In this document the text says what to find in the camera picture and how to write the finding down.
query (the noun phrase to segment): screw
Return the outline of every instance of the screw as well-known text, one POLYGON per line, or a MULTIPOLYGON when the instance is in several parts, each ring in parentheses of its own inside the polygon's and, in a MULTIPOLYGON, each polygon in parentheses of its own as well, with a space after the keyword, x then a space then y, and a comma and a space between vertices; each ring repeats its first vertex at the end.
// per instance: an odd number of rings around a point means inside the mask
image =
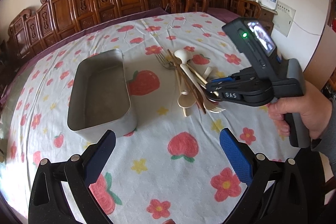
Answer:
POLYGON ((79 160, 80 156, 78 154, 72 155, 71 156, 71 161, 77 161, 79 160))
POLYGON ((292 158, 289 158, 288 159, 288 163, 291 164, 291 165, 294 165, 295 164, 295 160, 292 159, 292 158))
POLYGON ((40 161, 40 165, 45 165, 45 164, 47 164, 48 163, 48 160, 47 159, 42 159, 41 161, 40 161))
POLYGON ((257 159, 258 160, 264 160, 265 159, 265 156, 261 153, 257 154, 257 159))

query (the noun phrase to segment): pile of utensils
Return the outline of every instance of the pile of utensils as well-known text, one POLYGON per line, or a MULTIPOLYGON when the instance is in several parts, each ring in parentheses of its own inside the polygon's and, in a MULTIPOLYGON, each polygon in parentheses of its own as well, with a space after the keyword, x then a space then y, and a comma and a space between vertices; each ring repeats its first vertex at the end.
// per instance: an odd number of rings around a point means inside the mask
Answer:
POLYGON ((180 96, 177 100, 179 106, 183 109, 183 114, 187 117, 187 108, 192 107, 195 103, 206 114, 206 111, 213 113, 220 113, 225 109, 216 106, 210 102, 205 94, 203 88, 207 84, 207 77, 212 71, 212 67, 208 67, 203 75, 198 73, 188 63, 193 58, 193 55, 185 50, 177 50, 172 54, 168 50, 170 59, 169 61, 162 53, 156 54, 159 63, 168 70, 174 70, 176 73, 177 83, 180 91, 180 96))

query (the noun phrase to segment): cable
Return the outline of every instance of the cable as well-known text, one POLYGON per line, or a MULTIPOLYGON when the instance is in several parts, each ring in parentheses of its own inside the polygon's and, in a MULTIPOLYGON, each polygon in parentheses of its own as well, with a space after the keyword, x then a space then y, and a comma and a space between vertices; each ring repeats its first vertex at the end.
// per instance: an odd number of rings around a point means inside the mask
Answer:
POLYGON ((294 23, 295 23, 301 30, 305 31, 305 32, 308 33, 308 34, 311 34, 311 35, 318 35, 319 37, 322 35, 322 34, 316 34, 316 33, 308 32, 308 31, 306 31, 304 28, 302 28, 299 24, 297 24, 294 20, 293 20, 293 22, 294 22, 294 23))

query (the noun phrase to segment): sleeve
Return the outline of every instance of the sleeve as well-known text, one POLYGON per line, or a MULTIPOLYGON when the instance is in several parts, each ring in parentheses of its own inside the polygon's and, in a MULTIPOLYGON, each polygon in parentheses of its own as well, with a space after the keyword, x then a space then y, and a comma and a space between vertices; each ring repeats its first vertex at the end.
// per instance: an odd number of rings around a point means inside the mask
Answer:
POLYGON ((331 170, 336 177, 336 102, 332 100, 333 110, 329 124, 320 139, 311 142, 311 150, 325 154, 331 165, 331 170))

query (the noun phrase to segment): blue gripper pad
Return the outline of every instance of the blue gripper pad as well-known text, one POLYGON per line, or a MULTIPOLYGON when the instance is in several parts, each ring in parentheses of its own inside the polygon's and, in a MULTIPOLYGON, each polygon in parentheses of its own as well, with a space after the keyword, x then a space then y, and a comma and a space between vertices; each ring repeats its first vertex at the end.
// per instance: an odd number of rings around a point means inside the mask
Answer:
POLYGON ((253 179, 252 166, 239 149, 239 142, 228 128, 220 132, 219 143, 239 180, 249 187, 253 179))

